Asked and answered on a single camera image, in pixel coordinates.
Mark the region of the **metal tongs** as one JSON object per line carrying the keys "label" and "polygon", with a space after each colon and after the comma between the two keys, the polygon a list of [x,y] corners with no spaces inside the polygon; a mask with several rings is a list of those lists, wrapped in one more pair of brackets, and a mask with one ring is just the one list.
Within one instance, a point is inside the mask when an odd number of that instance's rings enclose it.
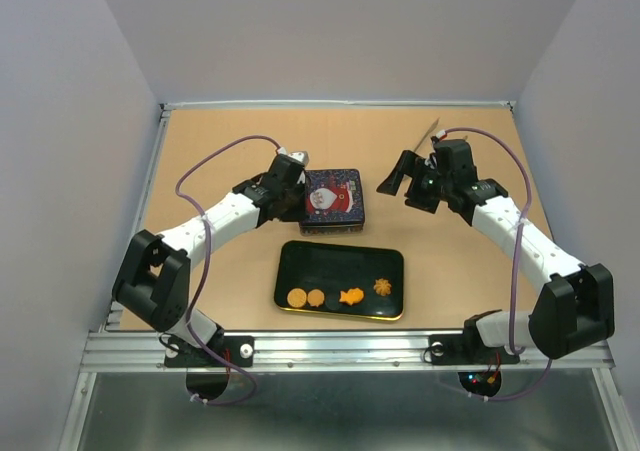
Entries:
{"label": "metal tongs", "polygon": [[441,128],[439,126],[439,118],[436,118],[420,137],[418,142],[413,146],[412,151],[417,153],[427,142],[439,142],[444,140],[449,133],[456,130],[455,127]]}

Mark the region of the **gold tin lid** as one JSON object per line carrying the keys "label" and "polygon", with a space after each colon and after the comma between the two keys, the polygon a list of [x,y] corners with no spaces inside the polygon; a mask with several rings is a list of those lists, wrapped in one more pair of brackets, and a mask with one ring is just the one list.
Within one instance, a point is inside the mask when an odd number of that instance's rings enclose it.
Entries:
{"label": "gold tin lid", "polygon": [[364,195],[357,169],[324,169],[307,172],[307,217],[319,212],[362,213]]}

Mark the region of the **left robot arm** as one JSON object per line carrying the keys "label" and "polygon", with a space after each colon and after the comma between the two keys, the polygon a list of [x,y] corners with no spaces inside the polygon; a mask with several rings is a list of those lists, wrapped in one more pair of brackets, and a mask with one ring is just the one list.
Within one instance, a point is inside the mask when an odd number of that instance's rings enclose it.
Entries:
{"label": "left robot arm", "polygon": [[269,169],[234,186],[220,202],[174,228],[131,238],[112,288],[112,298],[153,330],[188,344],[199,364],[215,363],[224,331],[189,300],[191,273],[213,252],[272,220],[298,222],[305,216],[304,151],[280,149]]}

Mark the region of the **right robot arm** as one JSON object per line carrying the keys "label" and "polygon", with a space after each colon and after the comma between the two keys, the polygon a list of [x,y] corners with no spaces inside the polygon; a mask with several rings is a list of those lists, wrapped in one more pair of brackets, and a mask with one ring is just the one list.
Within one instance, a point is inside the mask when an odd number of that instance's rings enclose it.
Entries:
{"label": "right robot arm", "polygon": [[503,186],[480,179],[468,142],[440,135],[426,158],[403,151],[377,190],[396,195],[405,178],[410,180],[407,206],[435,213],[445,203],[511,258],[513,279],[525,276],[538,292],[530,312],[509,309],[469,318],[460,337],[466,358],[482,361],[496,348],[512,355],[536,348],[557,360],[614,334],[611,272],[563,251],[516,206]]}

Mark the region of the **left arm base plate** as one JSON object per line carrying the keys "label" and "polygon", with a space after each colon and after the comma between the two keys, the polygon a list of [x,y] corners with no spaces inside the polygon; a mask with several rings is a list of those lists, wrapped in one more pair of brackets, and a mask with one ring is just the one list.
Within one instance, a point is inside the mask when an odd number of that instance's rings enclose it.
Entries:
{"label": "left arm base plate", "polygon": [[[211,357],[205,350],[195,348],[182,339],[164,334],[158,338],[164,347],[163,365],[170,369],[221,368],[223,364]],[[252,336],[228,336],[217,354],[231,364],[250,368],[253,366],[254,339]]]}

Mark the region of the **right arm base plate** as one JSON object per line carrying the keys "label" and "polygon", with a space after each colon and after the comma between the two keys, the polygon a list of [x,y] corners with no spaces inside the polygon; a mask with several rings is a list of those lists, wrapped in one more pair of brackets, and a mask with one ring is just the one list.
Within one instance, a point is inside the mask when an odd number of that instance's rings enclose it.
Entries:
{"label": "right arm base plate", "polygon": [[427,354],[436,366],[518,364],[520,358],[509,354],[503,347],[487,347],[478,337],[463,333],[445,333],[429,338]]}

